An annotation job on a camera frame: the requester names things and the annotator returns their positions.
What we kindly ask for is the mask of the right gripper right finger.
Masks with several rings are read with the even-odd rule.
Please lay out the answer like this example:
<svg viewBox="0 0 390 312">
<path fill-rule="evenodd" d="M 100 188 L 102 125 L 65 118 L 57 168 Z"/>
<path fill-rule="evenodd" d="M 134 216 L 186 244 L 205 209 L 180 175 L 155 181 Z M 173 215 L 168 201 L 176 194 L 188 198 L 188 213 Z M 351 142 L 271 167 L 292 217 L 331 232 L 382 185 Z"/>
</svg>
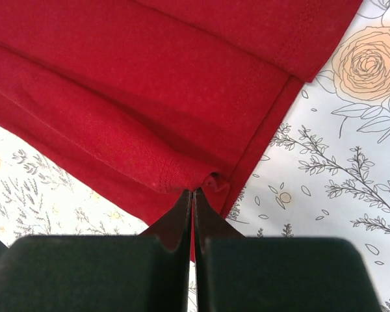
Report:
<svg viewBox="0 0 390 312">
<path fill-rule="evenodd" d="M 379 311 L 362 257 L 344 239 L 245 237 L 193 194 L 199 311 Z"/>
</svg>

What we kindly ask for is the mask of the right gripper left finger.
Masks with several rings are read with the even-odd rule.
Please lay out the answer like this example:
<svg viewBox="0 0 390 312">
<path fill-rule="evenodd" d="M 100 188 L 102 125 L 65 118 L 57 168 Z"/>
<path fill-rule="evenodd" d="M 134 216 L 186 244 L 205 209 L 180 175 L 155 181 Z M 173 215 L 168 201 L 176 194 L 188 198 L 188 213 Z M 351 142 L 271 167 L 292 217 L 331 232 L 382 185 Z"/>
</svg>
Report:
<svg viewBox="0 0 390 312">
<path fill-rule="evenodd" d="M 0 258 L 0 311 L 186 311 L 192 193 L 139 235 L 18 239 Z"/>
</svg>

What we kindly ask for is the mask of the red t shirt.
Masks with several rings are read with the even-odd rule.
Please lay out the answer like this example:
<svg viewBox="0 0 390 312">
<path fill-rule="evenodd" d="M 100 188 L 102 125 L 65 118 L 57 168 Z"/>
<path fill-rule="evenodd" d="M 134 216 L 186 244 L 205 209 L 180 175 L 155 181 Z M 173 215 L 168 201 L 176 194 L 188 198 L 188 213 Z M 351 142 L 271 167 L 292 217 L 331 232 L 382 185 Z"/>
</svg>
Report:
<svg viewBox="0 0 390 312">
<path fill-rule="evenodd" d="M 0 1 L 0 126 L 154 223 L 227 216 L 359 1 Z"/>
</svg>

